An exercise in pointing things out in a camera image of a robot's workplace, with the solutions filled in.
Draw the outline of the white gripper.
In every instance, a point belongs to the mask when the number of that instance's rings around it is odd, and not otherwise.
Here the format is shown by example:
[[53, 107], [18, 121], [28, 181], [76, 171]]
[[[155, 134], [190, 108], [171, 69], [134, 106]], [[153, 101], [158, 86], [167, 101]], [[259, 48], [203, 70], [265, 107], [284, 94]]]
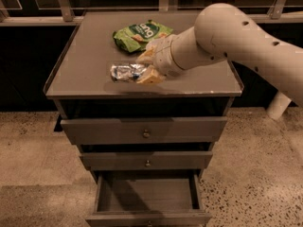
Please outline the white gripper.
[[164, 81], [166, 77], [176, 78], [183, 74], [184, 70], [176, 64], [171, 55], [171, 44], [174, 39], [175, 35], [169, 35], [166, 38], [154, 39], [147, 44], [147, 50], [135, 62], [154, 66], [147, 67], [136, 81], [138, 84], [156, 84]]

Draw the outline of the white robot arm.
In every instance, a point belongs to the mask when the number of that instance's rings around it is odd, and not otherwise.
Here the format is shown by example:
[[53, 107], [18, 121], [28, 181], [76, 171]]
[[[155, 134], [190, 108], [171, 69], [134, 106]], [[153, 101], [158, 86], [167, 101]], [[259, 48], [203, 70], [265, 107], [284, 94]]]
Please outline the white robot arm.
[[153, 65], [167, 77], [224, 60], [257, 72], [295, 104], [303, 106], [303, 48], [268, 34], [229, 4], [206, 7], [194, 26], [151, 41], [136, 59]]

